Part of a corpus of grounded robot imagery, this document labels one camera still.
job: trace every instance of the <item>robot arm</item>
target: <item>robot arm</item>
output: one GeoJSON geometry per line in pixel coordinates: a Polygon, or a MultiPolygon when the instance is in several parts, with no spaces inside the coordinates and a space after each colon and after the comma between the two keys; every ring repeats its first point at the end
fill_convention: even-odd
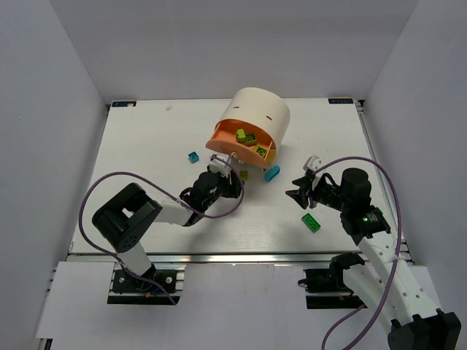
{"type": "MultiPolygon", "coordinates": [[[[375,311],[393,260],[397,259],[395,239],[382,212],[371,205],[368,174],[361,169],[348,168],[342,174],[341,184],[337,185],[329,174],[322,177],[314,174],[319,163],[316,155],[310,157],[304,166],[305,176],[293,181],[298,189],[286,194],[303,209],[307,206],[313,209],[321,203],[341,212],[342,227],[367,256],[379,278],[371,274],[356,253],[347,253],[332,259],[325,282],[335,281],[339,288],[350,288],[367,308],[375,311]]],[[[388,334],[392,350],[454,350],[460,333],[456,315],[441,311],[440,305],[424,293],[403,260],[398,261],[378,320],[388,334]]]]}
{"type": "MultiPolygon", "coordinates": [[[[231,162],[227,155],[216,157],[227,164],[231,162]]],[[[141,277],[154,279],[155,268],[139,243],[149,226],[154,222],[194,225],[217,199],[238,198],[241,191],[242,185],[233,171],[212,158],[207,171],[181,192],[180,201],[163,196],[155,201],[139,185],[131,183],[105,203],[93,215],[92,222],[125,266],[141,277]]]]}

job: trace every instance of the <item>white panel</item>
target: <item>white panel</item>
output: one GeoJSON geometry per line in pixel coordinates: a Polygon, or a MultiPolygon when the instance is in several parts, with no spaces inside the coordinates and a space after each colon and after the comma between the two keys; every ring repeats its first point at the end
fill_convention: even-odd
{"type": "MultiPolygon", "coordinates": [[[[61,262],[38,338],[52,349],[318,349],[328,328],[349,310],[307,310],[300,266],[189,265],[177,306],[107,305],[113,264],[61,262]]],[[[427,293],[436,292],[426,268],[413,268],[427,293]]],[[[365,326],[367,310],[330,337],[342,349],[365,326]]],[[[387,349],[374,325],[357,349],[387,349]]]]}
{"type": "MultiPolygon", "coordinates": [[[[414,259],[467,322],[467,2],[422,0],[368,96],[377,154],[399,188],[414,259]]],[[[459,349],[467,349],[461,332],[459,349]]]]}
{"type": "Polygon", "coordinates": [[[51,0],[106,102],[364,98],[417,0],[51,0]]]}
{"type": "Polygon", "coordinates": [[[106,111],[49,1],[0,2],[0,347],[29,349],[106,111]]]}
{"type": "MultiPolygon", "coordinates": [[[[323,164],[348,155],[369,157],[366,140],[353,104],[329,104],[325,98],[288,99],[290,124],[276,164],[280,174],[271,182],[252,166],[247,169],[245,199],[229,217],[202,219],[192,227],[155,223],[142,239],[146,252],[340,252],[356,247],[341,226],[339,212],[319,205],[311,211],[321,224],[312,233],[301,221],[301,209],[286,190],[292,180],[304,175],[303,164],[314,153],[323,164]]],[[[153,180],[172,194],[190,187],[206,170],[212,151],[204,148],[229,100],[138,101],[136,107],[110,109],[99,150],[93,181],[111,171],[133,171],[153,180]],[[191,164],[188,153],[196,151],[200,161],[191,164]]],[[[342,171],[357,166],[369,173],[375,206],[387,213],[376,172],[371,164],[351,161],[329,169],[340,183],[342,171]]],[[[97,243],[109,247],[90,218],[105,202],[130,182],[127,176],[111,178],[96,188],[85,210],[85,229],[97,243]]],[[[157,198],[159,192],[140,184],[157,198]]],[[[221,198],[208,211],[221,214],[236,200],[221,198]]],[[[74,253],[95,252],[78,233],[74,253]]]]}

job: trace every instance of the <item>lego brick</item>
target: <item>lego brick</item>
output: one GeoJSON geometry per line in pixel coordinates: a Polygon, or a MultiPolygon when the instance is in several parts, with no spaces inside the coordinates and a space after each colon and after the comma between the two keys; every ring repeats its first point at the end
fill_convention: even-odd
{"type": "Polygon", "coordinates": [[[317,232],[321,225],[308,213],[306,213],[302,218],[301,221],[305,223],[305,225],[312,231],[317,232]]]}
{"type": "Polygon", "coordinates": [[[196,152],[191,152],[188,155],[188,159],[190,160],[190,162],[196,163],[199,160],[199,156],[196,154],[196,152]]]}
{"type": "Polygon", "coordinates": [[[243,129],[239,129],[236,131],[236,141],[240,144],[244,143],[247,140],[247,136],[243,129]]]}
{"type": "Polygon", "coordinates": [[[266,156],[266,153],[268,152],[266,149],[261,148],[259,146],[254,146],[253,150],[257,152],[263,158],[266,156]]]}
{"type": "Polygon", "coordinates": [[[279,166],[273,166],[267,173],[264,174],[264,179],[267,182],[270,182],[274,177],[277,176],[277,174],[280,172],[280,167],[279,166]]]}
{"type": "Polygon", "coordinates": [[[240,179],[242,179],[243,181],[248,181],[248,171],[241,170],[240,171],[240,179]]]}
{"type": "Polygon", "coordinates": [[[246,141],[243,142],[245,146],[255,146],[257,143],[256,136],[254,133],[248,133],[246,135],[246,141]]]}

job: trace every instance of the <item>teal lego brick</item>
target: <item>teal lego brick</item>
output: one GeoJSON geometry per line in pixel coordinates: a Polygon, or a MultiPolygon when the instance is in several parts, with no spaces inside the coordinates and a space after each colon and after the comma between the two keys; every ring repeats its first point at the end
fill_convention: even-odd
{"type": "Polygon", "coordinates": [[[279,166],[273,166],[267,173],[264,174],[266,182],[270,182],[280,172],[279,166]]]}
{"type": "Polygon", "coordinates": [[[321,225],[308,213],[306,213],[302,218],[301,221],[305,223],[305,225],[314,233],[317,232],[321,225]]]}
{"type": "Polygon", "coordinates": [[[196,154],[196,152],[191,152],[188,155],[188,159],[190,160],[190,162],[196,163],[199,160],[199,156],[196,154]]]}

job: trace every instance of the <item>white cylindrical container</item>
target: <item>white cylindrical container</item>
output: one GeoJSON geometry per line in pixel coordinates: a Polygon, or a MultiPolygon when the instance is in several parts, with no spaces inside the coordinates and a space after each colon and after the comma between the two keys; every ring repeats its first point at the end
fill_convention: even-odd
{"type": "Polygon", "coordinates": [[[235,152],[241,161],[268,168],[276,157],[289,122],[290,110],[284,100],[269,91],[246,87],[232,98],[206,147],[225,154],[235,152]],[[258,140],[255,146],[266,150],[266,155],[258,156],[254,147],[237,142],[239,129],[246,134],[254,133],[258,140]]]}

